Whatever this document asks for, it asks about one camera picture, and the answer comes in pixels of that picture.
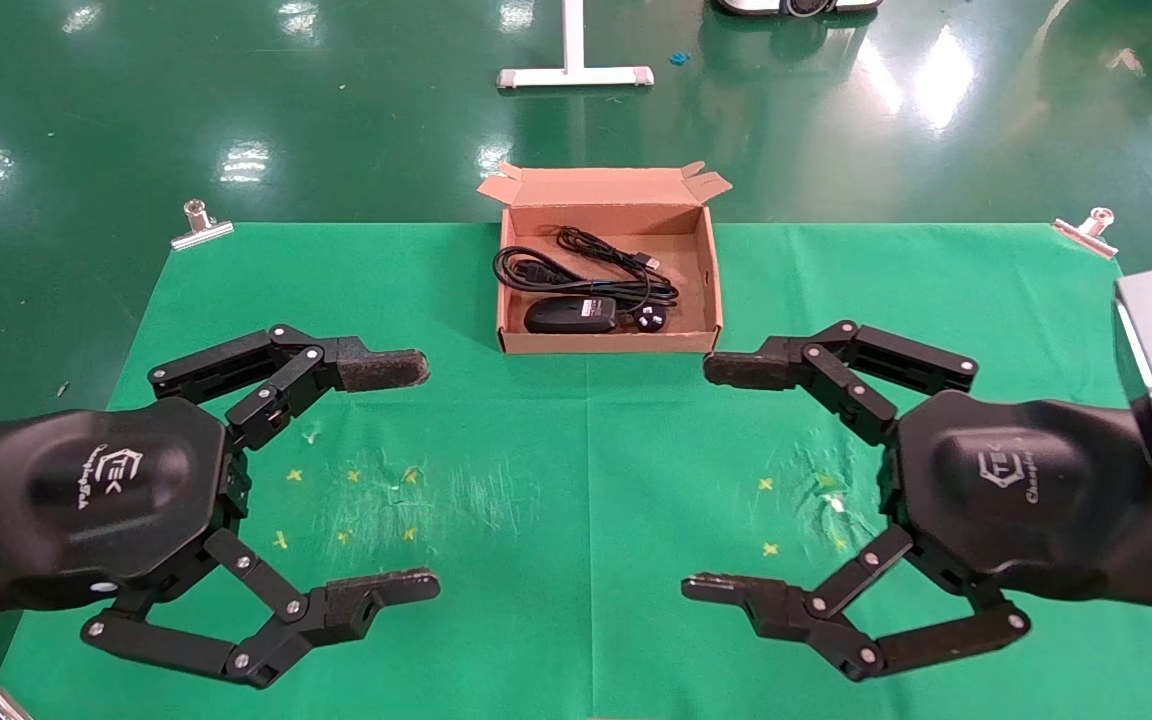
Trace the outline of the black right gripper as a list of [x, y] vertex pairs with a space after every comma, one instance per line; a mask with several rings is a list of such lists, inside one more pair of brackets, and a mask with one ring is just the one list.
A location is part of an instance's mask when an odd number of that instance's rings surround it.
[[[851, 682], [1020, 641], [1029, 617], [998, 589], [1152, 607], [1152, 464], [1134, 415], [1053, 400], [991, 404], [961, 393], [977, 370], [967, 356], [850, 320], [705, 356], [714, 386], [805, 389], [861, 441], [890, 442], [882, 510], [900, 526], [812, 591], [698, 573], [682, 579], [682, 594], [738, 607], [759, 637], [805, 644]], [[932, 397], [897, 420], [867, 377]], [[847, 607], [904, 559], [963, 593], [972, 615], [881, 638], [861, 632]]]

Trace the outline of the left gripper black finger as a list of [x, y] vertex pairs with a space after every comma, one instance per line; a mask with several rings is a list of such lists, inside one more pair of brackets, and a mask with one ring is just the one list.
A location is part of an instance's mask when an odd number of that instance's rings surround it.
[[264, 689], [316, 647], [365, 638], [385, 607], [434, 600], [442, 591], [433, 571], [417, 568], [338, 579], [302, 593], [228, 529], [212, 533], [202, 552], [271, 611], [250, 638], [234, 644], [151, 624], [147, 612], [161, 594], [137, 591], [120, 594], [88, 621], [82, 641], [119, 659]]
[[429, 373], [429, 357], [416, 348], [372, 351], [357, 336], [312, 338], [279, 324], [156, 366], [147, 382], [156, 397], [197, 406], [250, 389], [225, 420], [238, 450], [259, 450], [326, 392], [415, 387]]

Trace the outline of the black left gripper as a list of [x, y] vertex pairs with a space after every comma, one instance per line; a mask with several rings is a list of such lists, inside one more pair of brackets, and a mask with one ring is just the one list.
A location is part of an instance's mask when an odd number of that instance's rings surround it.
[[0, 420], [0, 612], [175, 600], [215, 568], [204, 544], [238, 526], [250, 488], [229, 430], [180, 397]]

